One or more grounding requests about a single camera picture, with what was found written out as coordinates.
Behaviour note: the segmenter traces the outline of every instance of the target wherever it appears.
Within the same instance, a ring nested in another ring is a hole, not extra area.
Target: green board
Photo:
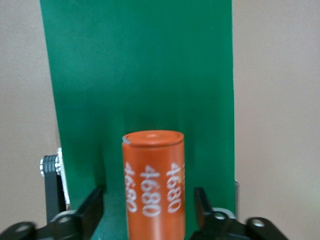
[[[40,0],[71,206],[106,186],[93,239],[127,239],[122,136],[185,135],[193,189],[235,210],[231,0]]]

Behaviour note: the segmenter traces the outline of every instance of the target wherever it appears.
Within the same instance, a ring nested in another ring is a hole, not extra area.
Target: cylindrical battery cell
[[[129,240],[183,240],[184,135],[170,130],[129,133],[122,152]]]

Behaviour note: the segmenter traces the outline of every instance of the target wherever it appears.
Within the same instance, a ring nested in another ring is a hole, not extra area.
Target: beige background
[[[234,0],[240,219],[320,236],[320,1]],[[39,161],[59,147],[38,0],[0,0],[0,231],[45,224]]]

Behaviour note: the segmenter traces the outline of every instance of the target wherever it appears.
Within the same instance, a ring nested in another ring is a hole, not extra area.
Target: battery top
[[[163,147],[182,142],[184,135],[171,130],[147,130],[126,134],[122,140],[133,147]]]

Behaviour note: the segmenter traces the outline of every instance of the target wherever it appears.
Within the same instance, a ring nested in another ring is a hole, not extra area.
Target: green surface
[[[93,239],[127,239],[122,136],[185,135],[193,188],[235,208],[231,0],[40,0],[71,205],[106,184]]]

